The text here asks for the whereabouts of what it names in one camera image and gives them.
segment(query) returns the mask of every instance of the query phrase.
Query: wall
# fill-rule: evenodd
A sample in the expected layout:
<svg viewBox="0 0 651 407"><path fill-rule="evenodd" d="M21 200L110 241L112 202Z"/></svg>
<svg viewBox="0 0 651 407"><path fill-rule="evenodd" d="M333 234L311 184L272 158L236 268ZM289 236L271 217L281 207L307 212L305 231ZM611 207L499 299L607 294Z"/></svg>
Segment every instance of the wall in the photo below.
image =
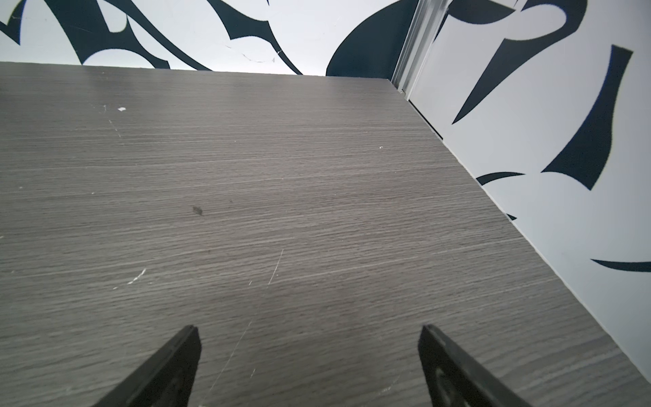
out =
<svg viewBox="0 0 651 407"><path fill-rule="evenodd" d="M0 0L0 60L390 78L417 0Z"/></svg>
<svg viewBox="0 0 651 407"><path fill-rule="evenodd" d="M649 379L651 2L500 3L450 4L411 101Z"/></svg>

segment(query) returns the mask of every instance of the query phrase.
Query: gray wooden table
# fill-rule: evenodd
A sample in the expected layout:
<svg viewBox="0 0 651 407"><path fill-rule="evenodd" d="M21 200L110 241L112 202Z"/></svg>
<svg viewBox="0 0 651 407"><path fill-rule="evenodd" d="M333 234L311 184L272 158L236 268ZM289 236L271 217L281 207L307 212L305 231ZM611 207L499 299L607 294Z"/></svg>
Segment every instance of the gray wooden table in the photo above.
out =
<svg viewBox="0 0 651 407"><path fill-rule="evenodd" d="M651 405L388 81L3 63L0 107L3 406L185 324L192 406L424 406L429 322L533 405Z"/></svg>

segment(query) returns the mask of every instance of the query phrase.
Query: black and white patterned wall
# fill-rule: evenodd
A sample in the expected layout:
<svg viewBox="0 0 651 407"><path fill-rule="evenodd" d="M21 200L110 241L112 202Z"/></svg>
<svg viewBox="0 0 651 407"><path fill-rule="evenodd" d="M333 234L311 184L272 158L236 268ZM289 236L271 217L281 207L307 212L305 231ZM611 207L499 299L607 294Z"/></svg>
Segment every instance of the black and white patterned wall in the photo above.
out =
<svg viewBox="0 0 651 407"><path fill-rule="evenodd" d="M0 61L386 77L417 0L0 0Z"/></svg>
<svg viewBox="0 0 651 407"><path fill-rule="evenodd" d="M651 378L651 2L454 0L411 101Z"/></svg>

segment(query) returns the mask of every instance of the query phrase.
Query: black crescent shape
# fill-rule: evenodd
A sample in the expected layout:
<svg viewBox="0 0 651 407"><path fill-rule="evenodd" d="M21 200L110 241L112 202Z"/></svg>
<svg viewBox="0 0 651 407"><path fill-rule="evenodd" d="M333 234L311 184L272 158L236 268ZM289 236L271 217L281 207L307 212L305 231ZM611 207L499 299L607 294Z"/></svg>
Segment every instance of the black crescent shape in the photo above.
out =
<svg viewBox="0 0 651 407"><path fill-rule="evenodd" d="M138 42L128 21L119 33L109 31L97 1L46 0L46 4L63 28L82 64L96 52L125 49L142 56L154 68L169 69L167 61L153 56Z"/></svg>
<svg viewBox="0 0 651 407"><path fill-rule="evenodd" d="M25 0L21 0L21 2L14 7L14 11L12 11L11 16L9 16L7 24L0 21L0 31L5 33L18 45L20 45L20 23L23 19L24 9Z"/></svg>
<svg viewBox="0 0 651 407"><path fill-rule="evenodd" d="M490 24L510 16L515 9L490 0L454 0L448 13L469 24Z"/></svg>
<svg viewBox="0 0 651 407"><path fill-rule="evenodd" d="M125 12L127 16L133 18L135 22L137 22L146 32L149 33L149 35L154 37L154 40L158 41L163 47L165 47L165 49L167 49L167 51L170 51L175 57L185 62L188 66L191 66L196 70L207 70L207 71L210 70L207 67L203 66L202 64L198 63L197 61L195 61L194 59L192 59L188 54L181 51L177 46L172 44L172 42L168 40L163 35L163 33L158 31L158 29L154 27L154 24L151 24L149 22L147 17L145 17L145 15L140 11L139 8L135 6L135 4L131 0L105 0L105 1L107 3L116 6L121 11Z"/></svg>
<svg viewBox="0 0 651 407"><path fill-rule="evenodd" d="M574 178L592 190L610 155L613 140L613 114L619 86L633 52L611 46L608 72L597 100L571 140L543 173L560 173Z"/></svg>
<svg viewBox="0 0 651 407"><path fill-rule="evenodd" d="M273 31L271 30L268 21L255 20L246 16L221 0L208 0L208 2L219 16L219 19L226 28L226 32L229 34L231 40L245 36L256 36L261 38L271 44L273 50L276 51L278 56L289 67L289 69L294 71L297 75L303 75L301 71L294 66L287 55L285 55L285 52L281 48L280 44L278 44L275 35L273 35Z"/></svg>
<svg viewBox="0 0 651 407"><path fill-rule="evenodd" d="M651 273L651 261L623 262L623 261L604 261L604 260L594 260L594 259L591 260L597 264L601 264L604 267L612 268L614 270L622 270L625 272Z"/></svg>
<svg viewBox="0 0 651 407"><path fill-rule="evenodd" d="M339 44L326 76L391 79L418 0L399 0L362 21Z"/></svg>
<svg viewBox="0 0 651 407"><path fill-rule="evenodd" d="M479 77L475 87L465 100L464 105L459 110L459 113L457 113L452 124L470 113L504 79L529 59L563 38L575 33L583 21L588 2L587 0L529 0L522 10L539 5L559 7L565 13L565 24L552 33L530 40L504 39L488 63L488 66Z"/></svg>
<svg viewBox="0 0 651 407"><path fill-rule="evenodd" d="M499 180L500 178L506 178L508 176L518 176L518 175L524 175L523 173L509 173L509 172L504 172L504 173L490 173L482 176L478 176L477 182L479 182L479 185L486 185L491 181L494 180Z"/></svg>

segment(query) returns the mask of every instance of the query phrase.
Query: wood grain surface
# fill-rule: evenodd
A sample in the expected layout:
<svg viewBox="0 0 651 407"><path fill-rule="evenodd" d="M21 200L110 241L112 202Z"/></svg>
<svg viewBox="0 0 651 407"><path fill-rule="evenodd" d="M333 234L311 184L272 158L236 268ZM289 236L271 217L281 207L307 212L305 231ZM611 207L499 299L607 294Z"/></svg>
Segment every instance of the wood grain surface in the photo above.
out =
<svg viewBox="0 0 651 407"><path fill-rule="evenodd" d="M426 406L424 323L535 406L651 405L386 80L3 63L0 105L3 406L90 405L186 324L192 407Z"/></svg>

